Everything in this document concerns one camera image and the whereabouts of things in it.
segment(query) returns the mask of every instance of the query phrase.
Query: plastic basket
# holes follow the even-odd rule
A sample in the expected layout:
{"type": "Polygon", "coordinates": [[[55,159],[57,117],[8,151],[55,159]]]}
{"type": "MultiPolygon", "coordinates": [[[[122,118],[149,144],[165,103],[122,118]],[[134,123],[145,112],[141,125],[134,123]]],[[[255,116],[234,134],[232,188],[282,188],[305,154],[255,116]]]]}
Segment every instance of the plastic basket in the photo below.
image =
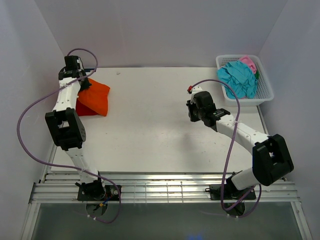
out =
{"type": "MultiPolygon", "coordinates": [[[[218,70],[226,65],[228,62],[237,61],[241,57],[245,55],[220,55],[217,56],[216,66],[218,70]]],[[[266,72],[264,70],[264,67],[262,66],[262,63],[260,59],[255,55],[248,55],[249,58],[254,62],[256,66],[256,70],[259,72],[259,79],[258,79],[258,85],[257,90],[254,98],[248,99],[248,98],[242,98],[239,99],[241,106],[258,106],[262,104],[265,101],[270,101],[274,98],[274,93],[272,91],[269,79],[266,75],[266,72]]],[[[225,86],[222,86],[222,91],[224,95],[224,101],[227,106],[236,106],[237,102],[235,99],[231,99],[226,94],[225,86]]]]}

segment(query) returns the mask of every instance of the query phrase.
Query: glass panel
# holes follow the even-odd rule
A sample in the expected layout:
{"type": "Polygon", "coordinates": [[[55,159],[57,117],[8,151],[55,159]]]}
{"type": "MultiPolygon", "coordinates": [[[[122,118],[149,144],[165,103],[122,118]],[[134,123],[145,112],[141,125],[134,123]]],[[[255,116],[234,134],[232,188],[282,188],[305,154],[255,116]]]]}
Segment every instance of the glass panel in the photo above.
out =
{"type": "MultiPolygon", "coordinates": [[[[246,208],[253,203],[246,203],[246,208]]],[[[117,204],[102,216],[110,220],[117,204]]],[[[242,219],[206,215],[223,214],[219,203],[123,204],[112,224],[94,221],[86,205],[41,204],[33,240],[300,240],[301,234],[290,202],[261,202],[242,219]]]]}

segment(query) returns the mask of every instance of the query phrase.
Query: red cloth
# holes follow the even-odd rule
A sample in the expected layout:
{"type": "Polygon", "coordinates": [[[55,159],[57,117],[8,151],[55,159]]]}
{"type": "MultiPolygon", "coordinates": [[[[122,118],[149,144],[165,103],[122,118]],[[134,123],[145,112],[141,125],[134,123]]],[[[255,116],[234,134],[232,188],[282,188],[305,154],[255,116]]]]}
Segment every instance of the red cloth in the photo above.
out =
{"type": "Polygon", "coordinates": [[[108,113],[108,93],[110,87],[89,78],[91,86],[78,93],[75,111],[79,116],[102,115],[108,113]]]}
{"type": "Polygon", "coordinates": [[[75,111],[78,114],[78,116],[98,115],[98,113],[96,113],[95,111],[88,108],[86,105],[83,105],[81,102],[79,102],[78,99],[76,100],[75,111]]]}

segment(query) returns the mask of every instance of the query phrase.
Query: white wall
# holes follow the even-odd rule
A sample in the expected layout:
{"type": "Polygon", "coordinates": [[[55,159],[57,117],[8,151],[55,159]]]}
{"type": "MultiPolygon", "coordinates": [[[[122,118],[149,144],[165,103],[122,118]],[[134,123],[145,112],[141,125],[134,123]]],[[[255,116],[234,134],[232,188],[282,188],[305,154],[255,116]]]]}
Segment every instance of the white wall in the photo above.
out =
{"type": "Polygon", "coordinates": [[[320,2],[289,0],[260,58],[274,90],[261,106],[269,133],[286,139],[313,239],[320,239],[320,2]]]}
{"type": "MultiPolygon", "coordinates": [[[[0,1],[0,239],[17,240],[26,217],[33,182],[43,166],[20,147],[16,124],[31,102],[58,87],[64,58],[34,0],[0,1]]],[[[44,114],[49,99],[35,107],[22,136],[39,158],[48,159],[50,134],[44,114]]]]}
{"type": "Polygon", "coordinates": [[[287,0],[35,2],[64,54],[88,48],[101,67],[212,67],[217,55],[257,55],[287,0]]]}

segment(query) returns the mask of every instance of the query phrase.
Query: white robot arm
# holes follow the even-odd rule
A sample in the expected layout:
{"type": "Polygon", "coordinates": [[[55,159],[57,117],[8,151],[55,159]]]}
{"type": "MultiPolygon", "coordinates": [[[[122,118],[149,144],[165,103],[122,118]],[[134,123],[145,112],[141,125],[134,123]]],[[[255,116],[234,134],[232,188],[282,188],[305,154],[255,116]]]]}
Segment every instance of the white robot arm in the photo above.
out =
{"type": "MultiPolygon", "coordinates": [[[[235,118],[227,110],[217,109],[209,92],[197,86],[191,88],[187,101],[191,122],[202,120],[204,125],[232,138],[235,118]]],[[[252,167],[233,174],[226,180],[226,189],[237,192],[262,184],[269,186],[294,169],[285,139],[276,134],[269,136],[239,122],[235,141],[252,155],[252,167]]]]}
{"type": "MultiPolygon", "coordinates": [[[[59,72],[60,87],[74,79],[85,76],[82,61],[78,56],[65,56],[65,67],[59,72]]],[[[69,155],[73,164],[82,170],[99,175],[92,161],[84,157],[83,149],[86,141],[86,130],[78,114],[76,102],[78,93],[90,87],[88,78],[76,81],[62,89],[51,112],[45,114],[45,121],[49,128],[53,142],[69,155]]],[[[94,199],[101,199],[105,195],[105,186],[101,178],[78,171],[81,184],[76,183],[85,195],[94,199]]]]}

